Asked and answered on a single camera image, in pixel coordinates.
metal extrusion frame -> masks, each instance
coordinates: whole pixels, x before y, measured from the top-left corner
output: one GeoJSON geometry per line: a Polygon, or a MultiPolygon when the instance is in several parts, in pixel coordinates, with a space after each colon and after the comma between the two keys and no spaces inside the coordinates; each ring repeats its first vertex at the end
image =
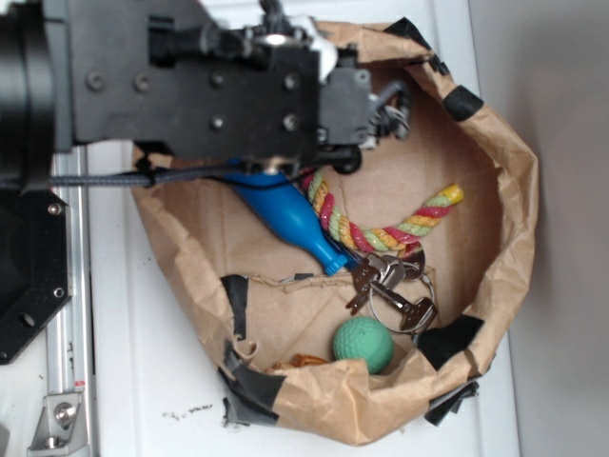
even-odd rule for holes
{"type": "MultiPolygon", "coordinates": [[[[87,149],[57,154],[53,174],[87,172],[87,149]]],[[[49,395],[28,456],[89,457],[98,454],[93,360],[88,192],[61,188],[67,203],[71,300],[47,326],[49,395]]]]}

multicolored rope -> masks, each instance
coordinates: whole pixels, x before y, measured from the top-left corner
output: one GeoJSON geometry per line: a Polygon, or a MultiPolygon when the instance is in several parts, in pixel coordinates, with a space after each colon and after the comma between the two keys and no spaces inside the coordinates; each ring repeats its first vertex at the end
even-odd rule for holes
{"type": "Polygon", "coordinates": [[[335,241],[362,252],[397,250],[407,253],[409,245],[418,243],[463,199],[463,190],[455,184],[431,197],[417,212],[395,227],[361,228],[349,221],[336,205],[321,171],[317,170],[303,180],[303,190],[322,228],[335,241]]]}

black duct tape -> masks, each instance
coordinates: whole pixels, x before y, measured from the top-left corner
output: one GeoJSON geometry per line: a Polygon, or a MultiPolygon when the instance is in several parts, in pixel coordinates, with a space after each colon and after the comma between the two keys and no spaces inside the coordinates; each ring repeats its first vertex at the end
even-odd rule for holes
{"type": "Polygon", "coordinates": [[[226,295],[228,295],[228,301],[235,317],[233,333],[245,339],[247,328],[247,278],[231,274],[222,278],[222,284],[226,289],[226,295]]]}
{"type": "Polygon", "coordinates": [[[480,97],[463,86],[454,88],[446,95],[442,104],[444,105],[444,109],[446,109],[457,122],[469,119],[484,106],[484,102],[480,97]]]}
{"type": "Polygon", "coordinates": [[[454,390],[429,402],[425,420],[439,426],[450,411],[457,413],[464,399],[478,395],[479,384],[473,379],[454,390]]]}
{"type": "MultiPolygon", "coordinates": [[[[422,37],[419,29],[417,29],[416,26],[405,17],[400,19],[395,24],[392,24],[391,26],[386,28],[384,32],[391,33],[392,35],[401,36],[403,38],[409,38],[415,43],[420,44],[427,50],[431,50],[431,46],[429,46],[429,43],[427,43],[427,41],[425,41],[425,39],[422,37]]],[[[434,56],[429,59],[429,65],[431,65],[431,68],[434,71],[437,71],[440,74],[450,74],[450,70],[448,69],[446,64],[442,60],[440,60],[438,54],[434,54],[434,56]]]]}
{"type": "Polygon", "coordinates": [[[412,342],[435,369],[440,369],[451,357],[467,349],[484,321],[461,316],[450,326],[432,328],[412,337],[412,342]]]}
{"type": "Polygon", "coordinates": [[[226,420],[274,426],[279,416],[272,411],[273,404],[285,376],[264,374],[244,366],[229,342],[226,342],[225,364],[234,377],[234,380],[230,379],[219,370],[225,382],[226,420]]]}

gray wall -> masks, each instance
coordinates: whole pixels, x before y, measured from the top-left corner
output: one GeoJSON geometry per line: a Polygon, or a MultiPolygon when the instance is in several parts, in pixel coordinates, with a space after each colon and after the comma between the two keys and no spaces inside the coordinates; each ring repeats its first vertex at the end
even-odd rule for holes
{"type": "Polygon", "coordinates": [[[481,95],[541,163],[533,283],[510,331],[521,452],[608,455],[609,2],[469,4],[481,95]]]}

robotic arm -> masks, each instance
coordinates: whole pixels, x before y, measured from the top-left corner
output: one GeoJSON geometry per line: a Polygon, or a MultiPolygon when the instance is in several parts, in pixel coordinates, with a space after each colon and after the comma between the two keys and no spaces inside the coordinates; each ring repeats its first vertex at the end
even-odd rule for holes
{"type": "Polygon", "coordinates": [[[337,50],[278,0],[260,3],[262,24],[241,30],[196,0],[11,5],[0,17],[0,181],[43,189],[53,153],[108,139],[247,171],[357,169],[359,145],[403,125],[407,101],[381,126],[357,50],[337,50]]]}

